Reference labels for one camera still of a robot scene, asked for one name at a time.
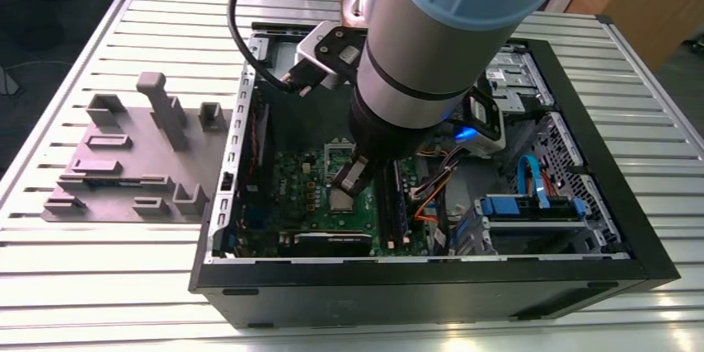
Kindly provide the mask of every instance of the orange wire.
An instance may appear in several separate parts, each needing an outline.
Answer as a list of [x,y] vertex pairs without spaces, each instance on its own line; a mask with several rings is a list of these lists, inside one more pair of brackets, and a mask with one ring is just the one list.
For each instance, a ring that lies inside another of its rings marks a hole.
[[450,176],[447,177],[447,179],[443,181],[443,183],[440,183],[438,185],[438,188],[435,189],[435,191],[432,192],[431,196],[428,197],[428,199],[426,200],[426,202],[423,202],[423,205],[420,205],[420,208],[418,208],[418,211],[416,211],[416,214],[414,214],[414,218],[415,219],[419,219],[419,216],[420,214],[423,213],[423,209],[426,208],[426,206],[428,205],[428,203],[432,201],[432,199],[436,197],[438,193],[440,192],[440,190],[443,189],[444,185],[448,183],[448,180],[450,180]]
[[426,216],[418,216],[416,220],[423,220],[426,222],[438,223],[438,219],[436,218],[428,218]]

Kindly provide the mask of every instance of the black cable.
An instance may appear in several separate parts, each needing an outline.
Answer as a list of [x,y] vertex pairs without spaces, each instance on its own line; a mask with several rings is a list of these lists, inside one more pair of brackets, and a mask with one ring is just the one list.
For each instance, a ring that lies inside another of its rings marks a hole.
[[448,209],[444,199],[444,193],[446,193],[446,187],[440,190],[440,192],[436,195],[436,216],[438,216],[438,227],[440,228],[440,231],[444,234],[444,244],[440,245],[440,249],[438,255],[439,256],[447,256],[450,253],[450,219],[448,219]]
[[244,43],[243,36],[240,35],[240,31],[238,30],[238,25],[236,25],[236,20],[235,20],[236,3],[238,3],[238,0],[228,0],[228,28],[230,28],[230,33],[232,34],[232,40],[235,41],[238,49],[242,52],[242,56],[247,59],[248,64],[252,66],[255,71],[260,74],[262,78],[267,80],[267,82],[272,84],[272,86],[275,86],[284,92],[292,92],[295,91],[294,87],[286,84],[282,80],[279,80],[271,74],[271,72],[267,70],[264,65],[252,55],[250,51],[250,47]]

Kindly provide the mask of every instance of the power supply cable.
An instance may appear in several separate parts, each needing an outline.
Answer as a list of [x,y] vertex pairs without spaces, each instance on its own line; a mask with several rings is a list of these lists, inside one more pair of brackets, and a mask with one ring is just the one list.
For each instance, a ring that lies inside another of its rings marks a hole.
[[252,66],[255,71],[260,74],[262,78],[278,89],[280,89],[284,92],[294,92],[296,91],[296,88],[284,83],[282,80],[279,80],[271,72],[267,70],[267,67],[260,63],[260,61],[255,58],[252,55],[252,52],[250,51],[250,48],[247,44],[244,43],[243,36],[240,35],[240,31],[238,30],[236,26],[236,3],[238,0],[228,0],[228,28],[230,33],[232,34],[232,40],[235,41],[235,44],[238,46],[238,49],[240,50],[242,56],[244,59],[247,59],[248,64]]

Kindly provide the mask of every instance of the wire bundle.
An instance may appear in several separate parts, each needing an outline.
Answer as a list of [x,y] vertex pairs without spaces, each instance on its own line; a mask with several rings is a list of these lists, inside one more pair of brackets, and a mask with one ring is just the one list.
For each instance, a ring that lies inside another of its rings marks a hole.
[[430,222],[438,221],[436,218],[431,216],[424,216],[423,211],[431,201],[436,198],[438,194],[443,191],[444,186],[448,184],[450,177],[452,176],[452,172],[455,171],[456,166],[460,163],[460,159],[467,156],[468,153],[470,151],[466,148],[458,146],[443,159],[443,162],[440,163],[439,173],[426,183],[422,183],[418,187],[414,193],[415,195],[422,195],[431,187],[434,187],[434,190],[423,204],[418,207],[416,213],[414,214],[415,220]]

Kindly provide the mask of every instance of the black plastic bracket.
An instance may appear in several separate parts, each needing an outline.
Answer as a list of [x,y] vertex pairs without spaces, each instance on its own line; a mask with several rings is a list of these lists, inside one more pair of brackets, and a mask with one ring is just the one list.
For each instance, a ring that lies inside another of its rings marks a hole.
[[594,17],[602,24],[614,25],[614,19],[607,14],[596,14]]
[[355,84],[364,40],[359,31],[338,26],[316,45],[316,59]]

